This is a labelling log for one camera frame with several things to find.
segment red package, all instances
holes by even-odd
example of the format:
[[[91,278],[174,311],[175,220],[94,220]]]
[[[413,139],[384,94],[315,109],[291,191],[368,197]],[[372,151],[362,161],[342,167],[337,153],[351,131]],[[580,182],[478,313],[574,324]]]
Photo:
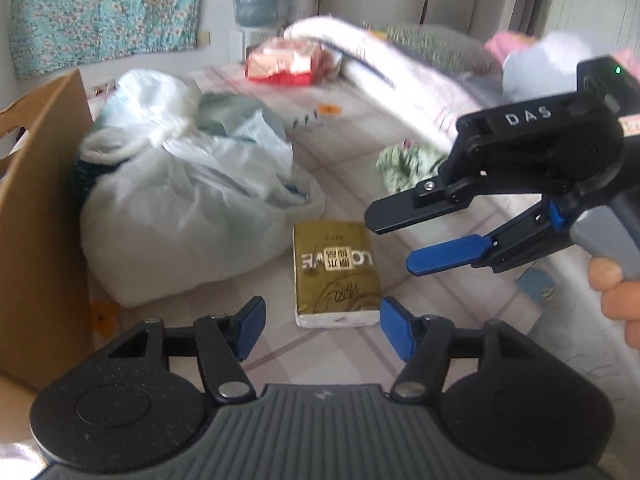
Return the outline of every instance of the red package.
[[[322,58],[319,43],[270,38],[256,48],[246,62],[250,81],[278,85],[313,85]]]

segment finger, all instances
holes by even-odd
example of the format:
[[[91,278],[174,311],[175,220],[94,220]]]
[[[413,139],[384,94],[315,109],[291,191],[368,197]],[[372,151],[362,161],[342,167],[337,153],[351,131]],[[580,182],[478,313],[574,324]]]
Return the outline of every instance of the finger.
[[[624,278],[622,268],[608,258],[592,258],[589,262],[588,274],[591,288],[598,292],[611,290]]]
[[[640,321],[629,321],[625,326],[626,344],[640,350]]]
[[[602,313],[616,321],[640,320],[640,282],[622,282],[604,292]]]

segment floral cloth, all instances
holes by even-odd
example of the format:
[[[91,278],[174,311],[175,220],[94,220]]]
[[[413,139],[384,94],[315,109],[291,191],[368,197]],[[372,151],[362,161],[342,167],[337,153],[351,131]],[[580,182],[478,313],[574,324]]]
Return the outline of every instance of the floral cloth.
[[[201,0],[12,0],[18,78],[196,47]]]
[[[376,170],[389,194],[413,189],[418,182],[438,174],[446,155],[428,144],[402,144],[386,147],[376,161]]]

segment pillow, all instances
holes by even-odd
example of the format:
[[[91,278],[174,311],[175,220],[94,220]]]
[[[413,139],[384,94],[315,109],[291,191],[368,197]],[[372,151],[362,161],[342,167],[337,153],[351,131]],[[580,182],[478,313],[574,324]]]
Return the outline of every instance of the pillow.
[[[403,52],[411,50],[445,74],[502,73],[500,62],[484,49],[482,43],[451,28],[408,23],[383,26],[365,23],[363,26],[377,37],[399,46]]]
[[[409,47],[400,44],[394,44],[394,47],[409,59],[438,70],[423,56],[416,54]],[[462,74],[449,74],[449,77],[462,86],[478,102],[482,109],[495,108],[511,103],[506,96],[502,95],[502,76],[499,74],[476,75],[471,72],[465,72]]]

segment black round disc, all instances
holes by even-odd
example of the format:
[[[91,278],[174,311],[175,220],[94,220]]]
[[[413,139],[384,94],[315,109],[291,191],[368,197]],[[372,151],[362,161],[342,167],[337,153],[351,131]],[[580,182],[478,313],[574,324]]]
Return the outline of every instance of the black round disc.
[[[80,366],[44,390],[31,431],[50,462],[112,473],[162,462],[187,445],[206,417],[189,381],[140,359]]]
[[[446,430],[483,462],[521,472],[590,463],[609,439],[610,405],[572,371],[501,363],[459,380],[443,394]]]

